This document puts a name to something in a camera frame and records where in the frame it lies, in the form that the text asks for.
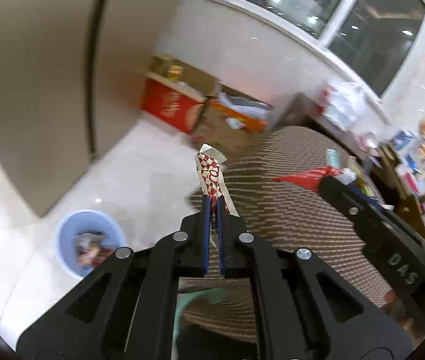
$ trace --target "cardboard box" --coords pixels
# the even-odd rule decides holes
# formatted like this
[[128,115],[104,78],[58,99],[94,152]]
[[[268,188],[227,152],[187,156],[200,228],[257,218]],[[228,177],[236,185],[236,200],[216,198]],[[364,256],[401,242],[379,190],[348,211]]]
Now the cardboard box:
[[[233,88],[223,86],[221,90],[229,96],[241,96],[254,102],[259,101]],[[226,122],[229,117],[238,119],[245,126],[239,130],[232,129]],[[207,103],[197,128],[192,133],[192,141],[196,146],[203,143],[214,146],[228,157],[259,142],[266,127],[265,121],[243,115],[224,107],[216,99],[211,99]]]
[[[178,81],[187,85],[166,78],[172,65],[183,68]],[[219,87],[216,77],[168,54],[152,59],[146,77],[142,109],[188,134],[194,130],[204,103],[217,95]]]

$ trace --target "white plastic bag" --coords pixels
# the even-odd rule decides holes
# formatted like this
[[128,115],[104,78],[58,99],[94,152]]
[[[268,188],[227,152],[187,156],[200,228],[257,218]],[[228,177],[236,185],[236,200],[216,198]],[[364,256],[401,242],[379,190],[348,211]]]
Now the white plastic bag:
[[252,117],[253,119],[268,119],[269,109],[264,108],[264,103],[253,102],[244,97],[231,97],[226,95],[224,92],[219,92],[217,99],[220,104],[239,112],[240,114]]
[[324,116],[341,130],[349,131],[366,107],[361,87],[354,82],[334,79],[325,92],[327,107]]

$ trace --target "wall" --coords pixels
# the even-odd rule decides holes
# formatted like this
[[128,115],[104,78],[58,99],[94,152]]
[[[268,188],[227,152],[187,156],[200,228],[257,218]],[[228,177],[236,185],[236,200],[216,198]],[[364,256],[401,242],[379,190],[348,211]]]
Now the wall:
[[[170,52],[274,105],[299,91],[317,98],[327,81],[339,76],[273,27],[211,0],[183,0],[156,50]],[[366,116],[367,126],[382,129],[384,123],[373,110]]]
[[179,1],[106,0],[93,82],[93,128],[98,157],[111,149],[139,118],[144,74],[154,46]]
[[84,64],[95,0],[0,0],[0,163],[45,214],[89,165]]
[[[218,76],[237,88],[274,105],[304,92],[317,98],[338,73],[309,50],[271,26],[211,0],[183,0],[169,31],[156,47]],[[388,138],[398,128],[417,130],[425,111],[425,63],[396,99],[384,105],[387,126],[368,108],[356,132],[374,131]]]

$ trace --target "red and white wrapper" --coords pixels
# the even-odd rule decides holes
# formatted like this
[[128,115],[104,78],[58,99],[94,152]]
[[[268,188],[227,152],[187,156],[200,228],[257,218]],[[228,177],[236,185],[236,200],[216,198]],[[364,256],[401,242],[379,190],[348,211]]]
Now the red and white wrapper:
[[342,173],[343,172],[340,169],[336,169],[331,166],[322,166],[320,168],[307,170],[305,172],[276,177],[273,179],[273,181],[289,181],[293,184],[299,185],[317,193],[319,190],[319,183],[323,177],[337,176]]
[[202,145],[196,156],[197,175],[201,183],[202,193],[211,198],[211,212],[216,212],[216,201],[219,197],[224,196],[226,211],[239,216],[224,183],[220,168],[225,160],[226,157],[214,147]]

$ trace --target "packaging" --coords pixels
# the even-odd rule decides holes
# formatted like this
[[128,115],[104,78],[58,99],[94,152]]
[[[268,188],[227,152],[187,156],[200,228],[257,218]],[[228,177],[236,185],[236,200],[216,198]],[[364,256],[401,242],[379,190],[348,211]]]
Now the packaging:
[[349,131],[366,107],[362,89],[355,83],[334,79],[328,84],[326,93],[324,116],[341,130]]
[[218,87],[216,77],[160,54],[153,57],[146,75],[142,109],[189,134]]
[[[227,86],[222,86],[220,91],[228,96],[244,97],[252,102],[259,102],[254,97]],[[266,103],[259,102],[259,104],[261,107],[272,108]],[[225,107],[218,99],[211,99],[192,133],[192,140],[196,145],[207,143],[227,155],[233,155],[258,142],[266,127],[266,121],[248,117]]]
[[276,177],[273,181],[287,181],[299,185],[307,190],[319,193],[319,185],[324,177],[341,175],[340,169],[335,169],[330,165],[307,170],[305,172],[293,173],[292,175]]

